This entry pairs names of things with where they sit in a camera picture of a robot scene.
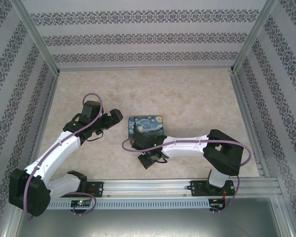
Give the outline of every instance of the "floor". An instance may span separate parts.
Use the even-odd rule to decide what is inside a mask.
[[[61,72],[40,155],[57,139],[63,126],[81,112],[82,98],[89,92],[101,96],[105,112],[117,108],[124,119],[105,130],[102,139],[85,142],[73,152],[53,179],[70,170],[88,179],[208,176],[211,165],[200,157],[174,157],[167,164],[155,163],[145,170],[137,160],[138,153],[121,148],[128,138],[128,118],[134,115],[161,115],[168,136],[196,137],[219,129],[250,146],[227,69]],[[240,169],[239,176],[259,176],[254,159]]]

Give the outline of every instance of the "purple cable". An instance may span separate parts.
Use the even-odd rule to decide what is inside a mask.
[[[127,149],[124,146],[125,142],[127,142],[127,141],[133,141],[133,139],[128,138],[128,139],[126,139],[125,141],[122,142],[122,148],[124,150],[126,150],[127,152],[148,152],[148,151],[152,151],[152,150],[155,150],[155,149],[158,149],[158,148],[161,148],[161,147],[165,147],[165,146],[168,146],[168,145],[171,145],[171,144],[175,144],[175,143],[228,143],[228,144],[233,144],[233,145],[243,147],[244,149],[246,149],[248,151],[249,156],[248,156],[247,160],[245,162],[243,162],[242,164],[240,164],[240,166],[246,165],[251,160],[251,157],[252,157],[252,153],[251,153],[249,147],[247,147],[246,145],[243,145],[242,143],[234,142],[234,141],[228,141],[228,140],[178,140],[178,141],[173,141],[173,142],[167,142],[165,144],[161,144],[161,145],[158,145],[158,146],[155,146],[155,147],[150,147],[150,148],[143,149],[143,150]]]
[[[35,172],[38,170],[38,167],[41,166],[41,164],[44,162],[44,160],[60,145],[62,144],[63,142],[65,142],[67,139],[71,138],[72,136],[75,136],[77,133],[80,133],[81,131],[87,129],[88,127],[90,127],[92,124],[95,123],[95,121],[100,117],[101,113],[102,113],[102,109],[103,109],[103,104],[102,104],[102,100],[100,98],[99,95],[95,94],[95,93],[88,93],[84,96],[83,100],[82,100],[82,105],[84,105],[84,101],[85,101],[85,98],[88,97],[89,95],[95,95],[99,101],[100,101],[100,111],[98,113],[98,115],[95,117],[94,120],[92,120],[92,122],[90,122],[88,125],[86,125],[85,127],[79,129],[78,131],[70,134],[69,136],[65,137],[63,140],[61,140],[59,143],[55,144],[45,155],[44,157],[39,161],[39,163],[35,166],[34,170],[32,171],[32,173],[30,174],[27,182],[26,182],[26,185],[25,185],[25,189],[24,189],[24,196],[23,196],[23,210],[24,210],[24,215],[25,215],[25,218],[30,221],[32,218],[29,218],[29,215],[28,215],[28,209],[27,209],[27,197],[28,197],[28,190],[29,190],[29,185],[30,185],[30,182],[35,174]]]
[[[92,194],[80,193],[80,192],[73,192],[73,193],[68,193],[67,195],[87,195],[87,196],[89,196],[89,197],[91,197],[91,198],[94,199],[94,205],[91,207],[91,209],[89,209],[89,210],[87,210],[87,211],[85,211],[85,212],[83,212],[83,213],[76,213],[74,210],[75,210],[75,208],[78,207],[78,206],[74,206],[74,208],[73,208],[73,213],[74,213],[74,215],[77,214],[77,215],[79,215],[79,216],[83,216],[83,215],[85,215],[85,214],[88,214],[89,212],[93,211],[93,209],[94,209],[95,206],[97,205],[97,200],[96,200],[95,196],[93,196]]]

